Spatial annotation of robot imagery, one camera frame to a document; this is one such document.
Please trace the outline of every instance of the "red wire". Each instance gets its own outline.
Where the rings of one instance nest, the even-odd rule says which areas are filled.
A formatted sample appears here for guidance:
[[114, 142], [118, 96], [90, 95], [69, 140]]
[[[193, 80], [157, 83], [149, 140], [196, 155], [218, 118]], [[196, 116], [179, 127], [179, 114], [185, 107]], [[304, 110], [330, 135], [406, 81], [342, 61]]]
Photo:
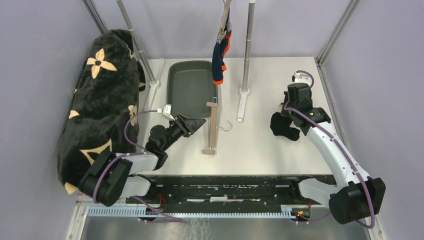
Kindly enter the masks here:
[[163, 209], [163, 211], [162, 212], [165, 212], [165, 210], [167, 209], [167, 207], [168, 207], [168, 204], [167, 204], [167, 201], [165, 200], [165, 198], [163, 198], [162, 196], [160, 196], [162, 199], [163, 199], [163, 201], [165, 202], [165, 208]]
[[156, 195], [156, 197], [159, 197], [159, 199], [160, 199], [159, 208], [161, 208], [162, 207], [162, 199], [163, 199], [162, 194], [159, 193], [158, 195]]
[[307, 210], [309, 210], [310, 208], [311, 208], [311, 206], [312, 206], [312, 201], [309, 199], [309, 204], [307, 205]]

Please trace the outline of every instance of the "white pole base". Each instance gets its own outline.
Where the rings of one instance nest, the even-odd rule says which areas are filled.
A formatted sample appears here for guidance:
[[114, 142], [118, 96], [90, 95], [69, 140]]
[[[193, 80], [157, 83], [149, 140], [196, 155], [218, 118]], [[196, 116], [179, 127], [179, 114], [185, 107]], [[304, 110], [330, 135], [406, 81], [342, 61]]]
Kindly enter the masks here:
[[156, 79], [155, 82], [150, 81], [150, 90], [148, 91], [148, 96], [146, 100], [146, 104], [144, 105], [144, 110], [151, 110], [153, 107], [153, 102], [155, 101], [156, 92], [161, 87], [161, 76], [164, 71], [165, 67], [165, 59], [161, 58], [159, 59], [159, 63], [156, 68], [156, 72], [154, 73], [154, 78]]
[[247, 91], [243, 91], [240, 88], [238, 94], [240, 94], [240, 102], [238, 103], [237, 122], [242, 123], [245, 120], [246, 103], [251, 90], [248, 88]]

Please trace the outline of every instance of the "black and orange garment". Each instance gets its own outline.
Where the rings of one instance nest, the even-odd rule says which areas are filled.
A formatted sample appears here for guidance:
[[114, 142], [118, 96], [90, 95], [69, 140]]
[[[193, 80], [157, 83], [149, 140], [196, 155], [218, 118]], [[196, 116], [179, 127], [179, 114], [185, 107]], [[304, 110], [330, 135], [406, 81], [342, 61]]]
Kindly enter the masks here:
[[221, 41], [217, 41], [213, 48], [212, 55], [212, 77], [215, 85], [220, 85], [224, 82], [223, 72], [227, 70], [227, 66], [224, 63], [224, 56], [230, 49], [230, 40], [232, 35], [232, 26], [230, 23], [230, 13], [228, 13], [225, 29], [226, 34]]

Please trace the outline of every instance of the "black blanket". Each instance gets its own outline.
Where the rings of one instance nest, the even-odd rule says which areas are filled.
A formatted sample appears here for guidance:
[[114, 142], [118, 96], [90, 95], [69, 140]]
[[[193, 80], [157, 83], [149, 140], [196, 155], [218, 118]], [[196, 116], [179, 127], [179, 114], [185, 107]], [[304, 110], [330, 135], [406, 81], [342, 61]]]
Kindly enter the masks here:
[[[69, 119], [59, 142], [57, 172], [68, 193], [104, 149], [131, 153], [124, 126], [139, 109], [139, 91], [146, 88], [143, 68], [133, 51], [129, 31], [110, 30], [93, 41], [77, 83]], [[127, 135], [137, 142], [137, 118]]]

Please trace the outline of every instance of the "cable connector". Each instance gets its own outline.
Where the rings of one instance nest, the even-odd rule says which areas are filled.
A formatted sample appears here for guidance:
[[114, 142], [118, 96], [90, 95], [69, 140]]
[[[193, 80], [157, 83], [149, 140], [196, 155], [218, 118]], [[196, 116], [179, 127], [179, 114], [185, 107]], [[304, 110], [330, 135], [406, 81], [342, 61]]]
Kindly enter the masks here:
[[163, 114], [163, 116], [171, 121], [175, 121], [175, 118], [171, 115], [171, 104], [165, 104], [163, 108], [158, 108], [157, 112]]
[[294, 72], [294, 75], [291, 76], [291, 81], [293, 83], [305, 83], [308, 85], [311, 85], [311, 82], [309, 80], [309, 76], [305, 73], [298, 72], [297, 70]]

